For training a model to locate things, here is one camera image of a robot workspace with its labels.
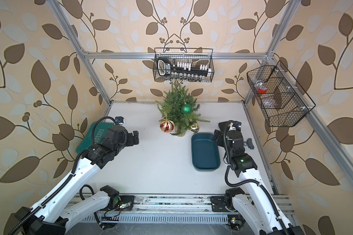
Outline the dark teal plastic tray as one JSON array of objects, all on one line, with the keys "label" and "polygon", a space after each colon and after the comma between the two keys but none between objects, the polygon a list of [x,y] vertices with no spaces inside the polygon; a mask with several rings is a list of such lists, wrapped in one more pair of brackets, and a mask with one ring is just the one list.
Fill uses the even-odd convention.
[{"label": "dark teal plastic tray", "polygon": [[192,164],[197,171],[215,171],[221,165],[220,154],[212,133],[196,133],[191,137]]}]

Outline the gold ball ornament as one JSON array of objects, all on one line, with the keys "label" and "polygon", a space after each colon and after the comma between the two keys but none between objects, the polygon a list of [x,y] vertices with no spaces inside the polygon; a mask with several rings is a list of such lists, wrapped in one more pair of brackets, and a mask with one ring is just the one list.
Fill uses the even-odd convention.
[{"label": "gold ball ornament", "polygon": [[190,132],[192,132],[192,133],[198,133],[199,130],[200,130],[200,127],[199,127],[199,125],[198,125],[197,122],[194,122],[194,123],[190,124],[189,130],[190,130]]}]

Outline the red gold striped ornament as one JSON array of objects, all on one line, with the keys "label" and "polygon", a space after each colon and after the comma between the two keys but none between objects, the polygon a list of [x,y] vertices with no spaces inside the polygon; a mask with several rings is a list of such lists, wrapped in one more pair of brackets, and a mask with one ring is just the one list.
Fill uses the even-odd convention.
[{"label": "red gold striped ornament", "polygon": [[175,124],[170,119],[163,119],[160,122],[159,127],[160,127],[161,131],[163,131],[164,133],[171,133],[174,131]]}]

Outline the green glitter ball ornament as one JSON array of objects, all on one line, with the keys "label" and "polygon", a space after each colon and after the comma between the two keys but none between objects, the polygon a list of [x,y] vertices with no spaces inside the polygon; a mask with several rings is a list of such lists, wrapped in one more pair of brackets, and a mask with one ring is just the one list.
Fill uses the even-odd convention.
[{"label": "green glitter ball ornament", "polygon": [[190,104],[184,104],[184,105],[182,105],[182,107],[181,107],[181,112],[184,114],[184,115],[189,115],[189,114],[191,114],[192,113],[192,111],[193,111],[193,107],[192,107],[192,105],[190,105]]}]

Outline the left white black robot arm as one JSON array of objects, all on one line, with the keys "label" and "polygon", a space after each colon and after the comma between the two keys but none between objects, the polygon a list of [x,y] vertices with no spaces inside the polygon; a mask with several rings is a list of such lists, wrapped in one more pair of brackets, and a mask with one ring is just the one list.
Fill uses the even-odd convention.
[{"label": "left white black robot arm", "polygon": [[116,119],[110,120],[114,122],[113,126],[107,129],[98,143],[95,143],[96,126],[93,126],[92,144],[77,155],[72,170],[61,182],[31,208],[21,207],[10,215],[8,235],[63,235],[87,216],[102,209],[113,211],[132,206],[132,202],[121,201],[116,189],[104,186],[92,196],[68,207],[70,200],[88,188],[87,182],[114,160],[121,150],[139,144],[138,131],[130,133]]}]

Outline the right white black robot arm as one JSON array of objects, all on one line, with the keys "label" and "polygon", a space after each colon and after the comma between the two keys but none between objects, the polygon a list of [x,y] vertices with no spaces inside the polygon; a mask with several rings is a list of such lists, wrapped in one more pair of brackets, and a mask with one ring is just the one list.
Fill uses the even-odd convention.
[{"label": "right white black robot arm", "polygon": [[254,145],[251,139],[244,140],[241,125],[233,120],[221,122],[214,132],[217,145],[225,150],[226,210],[238,212],[256,235],[302,235],[302,228],[284,215],[265,187],[254,159],[245,152]]}]

